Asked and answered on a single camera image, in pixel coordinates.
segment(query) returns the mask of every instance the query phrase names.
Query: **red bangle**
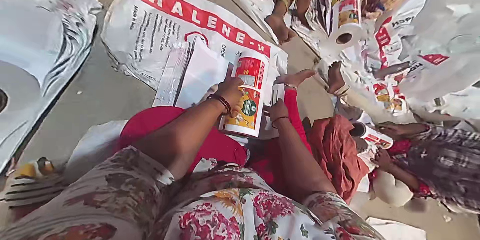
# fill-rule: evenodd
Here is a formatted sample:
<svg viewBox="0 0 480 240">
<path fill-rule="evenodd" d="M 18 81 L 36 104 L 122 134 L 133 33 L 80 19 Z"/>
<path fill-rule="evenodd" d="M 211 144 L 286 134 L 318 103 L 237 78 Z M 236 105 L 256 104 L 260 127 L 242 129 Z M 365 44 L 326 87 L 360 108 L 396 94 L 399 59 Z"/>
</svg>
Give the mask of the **red bangle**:
<svg viewBox="0 0 480 240">
<path fill-rule="evenodd" d="M 288 118 L 288 120 L 289 120 L 290 122 L 292 122 L 292 120 L 290 119 L 289 116 L 282 116 L 282 117 L 278 117 L 278 118 L 276 118 L 275 120 L 272 121 L 272 127 L 276 129 L 277 127 L 274 126 L 273 124 L 274 124 L 276 121 L 278 121 L 278 120 L 280 120 L 280 119 L 283 119 L 283 118 Z"/>
<path fill-rule="evenodd" d="M 230 107 L 230 104 L 228 103 L 228 101 L 225 98 L 223 98 L 223 96 L 218 95 L 218 94 L 211 94 L 207 97 L 207 100 L 208 99 L 216 99 L 216 100 L 220 101 L 220 103 L 223 104 L 223 106 L 227 110 L 226 110 L 226 112 L 222 112 L 222 115 L 230 114 L 232 108 Z"/>
</svg>

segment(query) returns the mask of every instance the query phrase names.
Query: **green circular logo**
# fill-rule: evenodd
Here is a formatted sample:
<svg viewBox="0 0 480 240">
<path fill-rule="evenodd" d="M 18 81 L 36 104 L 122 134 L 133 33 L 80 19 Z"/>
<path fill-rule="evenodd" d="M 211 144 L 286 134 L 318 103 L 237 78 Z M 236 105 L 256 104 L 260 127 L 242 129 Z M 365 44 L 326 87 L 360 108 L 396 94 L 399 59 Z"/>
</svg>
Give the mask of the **green circular logo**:
<svg viewBox="0 0 480 240">
<path fill-rule="evenodd" d="M 242 112 L 247 116 L 253 116 L 257 111 L 257 105 L 253 100 L 245 100 L 243 101 Z"/>
</svg>

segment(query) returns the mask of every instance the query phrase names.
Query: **concrete floor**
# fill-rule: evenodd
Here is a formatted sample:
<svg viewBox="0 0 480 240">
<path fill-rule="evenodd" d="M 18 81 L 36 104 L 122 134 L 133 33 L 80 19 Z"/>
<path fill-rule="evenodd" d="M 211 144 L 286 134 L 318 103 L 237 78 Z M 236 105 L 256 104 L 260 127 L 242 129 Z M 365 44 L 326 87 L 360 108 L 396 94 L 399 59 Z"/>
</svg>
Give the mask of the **concrete floor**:
<svg viewBox="0 0 480 240">
<path fill-rule="evenodd" d="M 108 8 L 112 0 L 99 0 Z M 266 40 L 255 23 L 231 0 L 210 0 L 232 11 Z M 99 14 L 98 23 L 103 23 L 104 12 Z M 299 38 L 282 46 L 288 53 L 288 72 L 296 72 L 313 65 L 315 54 Z M 144 108 L 151 106 L 155 92 L 146 84 L 113 70 L 110 66 L 99 36 L 95 38 L 92 53 L 73 82 L 45 117 L 38 131 L 27 144 L 20 163 L 45 156 L 53 160 L 67 160 L 78 140 L 90 126 L 111 120 L 129 119 Z M 298 90 L 300 115 L 311 120 L 330 117 L 332 103 L 325 90 L 314 79 L 305 81 Z M 435 201 L 430 203 L 425 214 L 408 213 L 403 208 L 390 208 L 377 200 L 368 201 L 359 194 L 354 208 L 363 217 L 393 219 L 423 228 L 429 240 L 479 239 L 477 217 L 474 215 L 450 215 L 453 220 L 446 223 L 442 215 L 446 210 Z"/>
</svg>

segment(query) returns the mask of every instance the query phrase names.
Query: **floral clothing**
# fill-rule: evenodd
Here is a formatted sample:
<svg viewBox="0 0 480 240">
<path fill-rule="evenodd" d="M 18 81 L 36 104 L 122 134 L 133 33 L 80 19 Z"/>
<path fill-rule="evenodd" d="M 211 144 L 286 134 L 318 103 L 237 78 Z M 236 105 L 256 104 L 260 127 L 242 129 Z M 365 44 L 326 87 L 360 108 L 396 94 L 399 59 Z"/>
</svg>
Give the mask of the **floral clothing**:
<svg viewBox="0 0 480 240">
<path fill-rule="evenodd" d="M 384 239 L 336 194 L 314 193 L 300 204 L 275 193 L 255 172 L 213 159 L 174 181 L 133 147 L 0 231 L 0 238 Z"/>
</svg>

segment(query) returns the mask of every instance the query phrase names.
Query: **plaid clothing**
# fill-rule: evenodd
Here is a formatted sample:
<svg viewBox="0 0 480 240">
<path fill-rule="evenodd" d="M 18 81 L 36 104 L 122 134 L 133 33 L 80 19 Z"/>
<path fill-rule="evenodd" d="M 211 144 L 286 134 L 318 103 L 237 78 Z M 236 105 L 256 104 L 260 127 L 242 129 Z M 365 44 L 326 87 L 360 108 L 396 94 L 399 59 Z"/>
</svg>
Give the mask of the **plaid clothing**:
<svg viewBox="0 0 480 240">
<path fill-rule="evenodd" d="M 480 134 L 430 126 L 412 136 L 406 154 L 393 158 L 446 204 L 480 211 Z"/>
</svg>

